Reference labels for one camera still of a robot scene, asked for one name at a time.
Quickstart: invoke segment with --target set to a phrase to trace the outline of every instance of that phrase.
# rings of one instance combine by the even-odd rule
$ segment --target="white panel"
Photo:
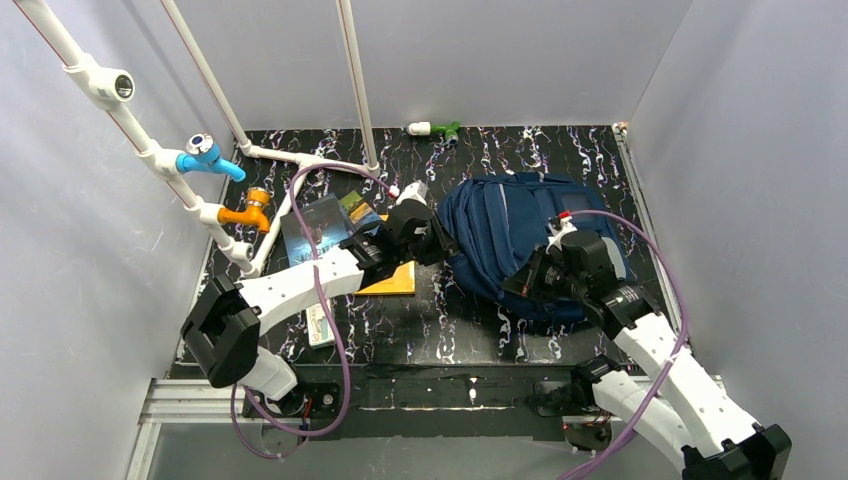
[[[374,126],[629,120],[691,0],[355,0]]]
[[[844,1],[698,0],[630,128],[695,351],[789,433],[784,478],[845,478],[846,45]]]
[[[52,7],[102,65],[133,74],[129,106],[163,147],[200,130],[231,145],[157,2]],[[0,476],[121,478],[150,378],[172,359],[207,235],[14,2],[0,2],[0,31]],[[204,197],[220,194],[220,177],[189,177]]]
[[[245,130],[359,128],[334,0],[176,3]]]

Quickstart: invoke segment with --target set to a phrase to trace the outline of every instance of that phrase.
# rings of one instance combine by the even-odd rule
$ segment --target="yellow book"
[[[415,293],[415,262],[404,263],[392,278],[377,282],[354,295],[409,295]]]

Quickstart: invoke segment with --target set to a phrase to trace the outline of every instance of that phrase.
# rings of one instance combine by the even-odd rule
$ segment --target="robotic arm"
[[[317,260],[257,279],[206,286],[182,328],[213,387],[235,383],[280,400],[297,377],[282,358],[259,347],[259,337],[284,319],[318,303],[319,272],[327,298],[356,292],[391,277],[411,260],[431,265],[458,252],[438,216],[427,207],[426,187],[407,187],[385,224],[363,226]],[[504,289],[531,299],[562,297],[581,303],[589,321],[655,379],[674,362],[660,393],[635,425],[681,471],[685,480],[761,480],[782,477],[791,441],[778,426],[762,427],[730,400],[688,348],[669,358],[677,337],[659,305],[638,284],[616,277],[606,244],[593,231],[577,230],[568,214],[553,221],[556,232]],[[646,392],[599,356],[572,371],[559,394],[574,406],[596,405],[630,420]]]

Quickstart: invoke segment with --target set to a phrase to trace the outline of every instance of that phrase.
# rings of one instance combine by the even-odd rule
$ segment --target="gray floor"
[[[260,426],[245,425],[260,442]],[[312,442],[285,461],[252,456],[229,424],[166,424],[153,459],[151,480],[233,479],[549,479],[586,460],[567,444],[524,438],[368,438]],[[266,441],[293,446],[276,432]],[[593,480],[679,479],[658,450],[637,437],[591,477]]]

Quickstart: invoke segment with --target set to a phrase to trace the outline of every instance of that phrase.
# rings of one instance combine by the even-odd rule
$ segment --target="orange valve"
[[[259,228],[259,233],[268,233],[271,224],[268,217],[262,213],[262,209],[271,203],[271,194],[264,188],[253,187],[247,191],[247,208],[243,212],[235,212],[229,208],[221,207],[218,210],[218,222],[240,223]]]

